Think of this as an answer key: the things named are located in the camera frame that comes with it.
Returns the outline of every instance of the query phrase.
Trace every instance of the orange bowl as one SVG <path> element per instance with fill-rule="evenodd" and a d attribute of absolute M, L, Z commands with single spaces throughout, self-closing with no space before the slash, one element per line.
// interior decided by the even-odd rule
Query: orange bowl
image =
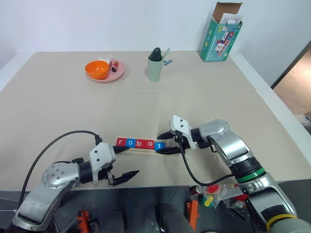
<path fill-rule="evenodd" d="M 109 65 L 104 61 L 93 61 L 86 65 L 86 74 L 98 80 L 104 80 L 109 75 Z"/>

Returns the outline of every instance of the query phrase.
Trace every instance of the yellow ring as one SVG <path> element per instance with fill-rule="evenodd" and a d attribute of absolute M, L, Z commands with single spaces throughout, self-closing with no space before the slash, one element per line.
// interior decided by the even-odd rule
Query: yellow ring
<path fill-rule="evenodd" d="M 273 222 L 275 222 L 276 220 L 279 220 L 279 219 L 281 219 L 281 218 L 288 218 L 288 217 L 297 218 L 297 217 L 294 216 L 294 215 L 282 214 L 282 215 L 276 215 L 276 216 L 274 216 L 273 218 L 269 219 L 269 221 L 268 221 L 267 224 L 266 224 L 268 232 L 269 232 L 269 228 L 270 228 L 270 226 L 271 226 L 271 224 L 272 224 Z"/>

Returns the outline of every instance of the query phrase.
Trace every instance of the beige tabletop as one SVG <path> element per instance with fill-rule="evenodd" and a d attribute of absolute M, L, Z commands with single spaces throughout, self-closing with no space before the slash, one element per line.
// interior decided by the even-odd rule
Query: beige tabletop
<path fill-rule="evenodd" d="M 171 52 L 159 82 L 147 79 L 148 52 L 39 52 L 0 92 L 0 190 L 21 190 L 40 151 L 59 135 L 91 130 L 109 143 L 117 137 L 156 138 L 169 129 L 172 115 L 191 126 L 214 119 L 228 121 L 277 181 L 311 178 L 311 166 L 235 63 L 203 63 L 197 52 Z M 125 73 L 112 83 L 88 79 L 84 67 L 112 55 Z M 70 135 L 39 160 L 32 189 L 51 163 L 84 157 L 94 147 L 87 134 Z M 210 182 L 229 174 L 218 154 L 187 150 L 195 176 Z M 180 155 L 124 152 L 113 173 L 140 172 L 116 187 L 193 185 Z M 79 189 L 108 187 L 107 181 Z"/>

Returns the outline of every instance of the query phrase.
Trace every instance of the pink plate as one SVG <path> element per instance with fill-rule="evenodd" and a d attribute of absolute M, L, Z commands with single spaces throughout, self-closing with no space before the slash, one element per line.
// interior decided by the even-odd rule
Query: pink plate
<path fill-rule="evenodd" d="M 122 62 L 118 61 L 118 60 L 112 60 L 112 63 L 114 63 L 115 61 L 117 61 L 119 63 L 118 65 L 118 69 L 116 72 L 112 72 L 111 67 L 109 68 L 109 75 L 106 79 L 104 80 L 100 80 L 100 79 L 94 79 L 91 78 L 90 76 L 86 75 L 89 79 L 96 81 L 96 82 L 100 82 L 100 83 L 109 83 L 109 82 L 113 82 L 119 78 L 122 77 L 122 75 L 124 74 L 124 65 Z"/>

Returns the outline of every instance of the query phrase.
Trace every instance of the green ring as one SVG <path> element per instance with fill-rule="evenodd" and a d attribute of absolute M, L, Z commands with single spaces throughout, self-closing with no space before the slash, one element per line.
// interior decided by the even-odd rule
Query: green ring
<path fill-rule="evenodd" d="M 247 175 L 247 176 L 243 176 L 243 177 L 241 177 L 241 178 L 238 178 L 238 179 L 236 179 L 236 180 L 237 180 L 237 182 L 242 183 L 242 182 L 245 182 L 245 181 L 248 181 L 248 180 L 250 180 L 250 179 L 252 179 L 252 178 L 257 177 L 257 176 L 261 175 L 261 174 L 264 173 L 264 172 L 265 172 L 265 171 L 264 171 L 264 168 L 261 167 L 261 169 L 255 171 L 255 172 L 253 172 L 253 173 L 251 173 L 251 174 L 249 174 L 249 175 Z"/>

